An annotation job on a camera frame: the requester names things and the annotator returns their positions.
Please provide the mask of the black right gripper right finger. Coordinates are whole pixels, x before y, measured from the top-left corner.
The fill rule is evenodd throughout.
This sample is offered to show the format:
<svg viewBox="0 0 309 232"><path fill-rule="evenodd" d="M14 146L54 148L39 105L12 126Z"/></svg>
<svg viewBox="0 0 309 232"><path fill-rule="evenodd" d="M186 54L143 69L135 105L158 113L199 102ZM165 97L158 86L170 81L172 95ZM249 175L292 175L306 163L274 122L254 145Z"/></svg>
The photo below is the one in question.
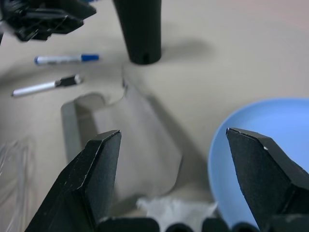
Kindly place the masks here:
<svg viewBox="0 0 309 232"><path fill-rule="evenodd" d="M259 133L226 130L237 180L262 231L309 231L309 173L275 141Z"/></svg>

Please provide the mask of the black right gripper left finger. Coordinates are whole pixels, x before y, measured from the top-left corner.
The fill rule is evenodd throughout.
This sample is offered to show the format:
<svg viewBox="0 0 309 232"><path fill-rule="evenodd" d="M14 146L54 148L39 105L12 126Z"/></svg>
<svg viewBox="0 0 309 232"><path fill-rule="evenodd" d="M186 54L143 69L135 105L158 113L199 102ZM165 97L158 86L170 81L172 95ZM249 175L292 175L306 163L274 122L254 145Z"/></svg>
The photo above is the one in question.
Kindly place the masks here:
<svg viewBox="0 0 309 232"><path fill-rule="evenodd" d="M61 171L25 232L94 232L112 200L121 132L89 140Z"/></svg>

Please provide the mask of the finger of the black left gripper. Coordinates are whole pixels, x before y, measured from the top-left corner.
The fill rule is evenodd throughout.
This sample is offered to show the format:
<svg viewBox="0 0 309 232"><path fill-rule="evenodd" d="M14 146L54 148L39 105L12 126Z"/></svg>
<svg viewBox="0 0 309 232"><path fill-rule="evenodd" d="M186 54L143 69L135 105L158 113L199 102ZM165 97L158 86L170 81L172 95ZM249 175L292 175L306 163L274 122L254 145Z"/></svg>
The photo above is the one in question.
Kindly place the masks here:
<svg viewBox="0 0 309 232"><path fill-rule="evenodd" d="M77 18L86 19L97 13L86 0L29 0L34 8L62 10Z"/></svg>
<svg viewBox="0 0 309 232"><path fill-rule="evenodd" d="M14 34L22 42L46 41L52 34L68 34L80 28L83 20L70 16L56 18L20 18L14 20Z"/></svg>

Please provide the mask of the white marker blue cap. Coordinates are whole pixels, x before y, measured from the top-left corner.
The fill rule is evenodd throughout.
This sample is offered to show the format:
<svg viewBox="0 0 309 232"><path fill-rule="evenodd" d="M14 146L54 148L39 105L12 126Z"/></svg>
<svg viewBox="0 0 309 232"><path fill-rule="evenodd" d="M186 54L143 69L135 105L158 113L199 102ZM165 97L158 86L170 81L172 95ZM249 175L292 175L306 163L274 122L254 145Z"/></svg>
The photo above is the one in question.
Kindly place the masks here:
<svg viewBox="0 0 309 232"><path fill-rule="evenodd" d="M59 55L59 56L37 56L34 58L36 65L57 65L66 63L82 63L98 61L97 54L79 54L79 55Z"/></svg>

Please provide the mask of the white tissue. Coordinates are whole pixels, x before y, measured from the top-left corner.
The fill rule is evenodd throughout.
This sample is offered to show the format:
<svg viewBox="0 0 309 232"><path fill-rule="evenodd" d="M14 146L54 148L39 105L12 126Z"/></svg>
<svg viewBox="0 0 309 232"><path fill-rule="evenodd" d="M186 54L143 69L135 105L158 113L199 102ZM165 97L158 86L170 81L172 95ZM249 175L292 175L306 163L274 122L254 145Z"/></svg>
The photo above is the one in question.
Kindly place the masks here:
<svg viewBox="0 0 309 232"><path fill-rule="evenodd" d="M161 231L176 223L183 223L194 232L202 227L206 218L213 217L217 203L206 201L183 201L177 198L140 198L136 202L137 208L146 212L146 216L155 219Z"/></svg>

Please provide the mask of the grey rectangular case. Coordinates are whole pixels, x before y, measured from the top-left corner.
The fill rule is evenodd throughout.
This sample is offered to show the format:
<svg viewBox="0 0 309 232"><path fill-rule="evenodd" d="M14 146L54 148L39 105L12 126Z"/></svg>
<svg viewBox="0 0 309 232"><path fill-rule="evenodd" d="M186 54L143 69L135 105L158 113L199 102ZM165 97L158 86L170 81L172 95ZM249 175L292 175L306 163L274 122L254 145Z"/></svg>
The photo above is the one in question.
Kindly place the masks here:
<svg viewBox="0 0 309 232"><path fill-rule="evenodd" d="M113 103L101 93L90 92L61 107L67 161L96 135L121 132L113 203L168 193L183 159L149 88L128 71L122 71L122 87L121 99Z"/></svg>

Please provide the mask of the white marker black cap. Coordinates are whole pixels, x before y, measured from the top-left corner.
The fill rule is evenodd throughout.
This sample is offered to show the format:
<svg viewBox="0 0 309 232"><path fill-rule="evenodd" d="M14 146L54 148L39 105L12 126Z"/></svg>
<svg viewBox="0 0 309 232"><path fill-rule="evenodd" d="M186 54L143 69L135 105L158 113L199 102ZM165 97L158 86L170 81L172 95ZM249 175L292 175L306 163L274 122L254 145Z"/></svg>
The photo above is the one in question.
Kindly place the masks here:
<svg viewBox="0 0 309 232"><path fill-rule="evenodd" d="M79 85L83 82L83 78L80 75L74 75L69 77L64 77L59 80L55 80L52 82L46 82L38 85L33 85L29 87L24 87L20 89L15 89L11 96L12 97L22 97L26 95L31 95L35 93L50 91L56 88L62 87L71 87L75 85Z"/></svg>

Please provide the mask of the clear plastic wrapper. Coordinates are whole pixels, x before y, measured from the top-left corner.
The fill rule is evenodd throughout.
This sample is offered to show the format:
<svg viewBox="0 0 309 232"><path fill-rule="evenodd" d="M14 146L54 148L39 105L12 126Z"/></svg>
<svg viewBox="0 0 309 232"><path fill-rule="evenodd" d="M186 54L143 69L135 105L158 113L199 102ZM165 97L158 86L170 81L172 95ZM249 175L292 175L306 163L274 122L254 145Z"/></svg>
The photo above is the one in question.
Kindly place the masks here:
<svg viewBox="0 0 309 232"><path fill-rule="evenodd" d="M0 144L0 232L23 232L33 214L33 142Z"/></svg>

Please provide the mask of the black pen holder cup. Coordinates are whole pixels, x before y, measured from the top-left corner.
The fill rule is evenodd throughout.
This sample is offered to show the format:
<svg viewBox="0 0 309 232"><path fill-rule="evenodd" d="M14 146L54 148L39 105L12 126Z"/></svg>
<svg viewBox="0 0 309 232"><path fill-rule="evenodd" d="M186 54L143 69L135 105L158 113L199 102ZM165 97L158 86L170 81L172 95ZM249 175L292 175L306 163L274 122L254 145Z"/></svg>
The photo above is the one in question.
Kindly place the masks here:
<svg viewBox="0 0 309 232"><path fill-rule="evenodd" d="M162 0L112 0L129 59L148 65L161 59Z"/></svg>

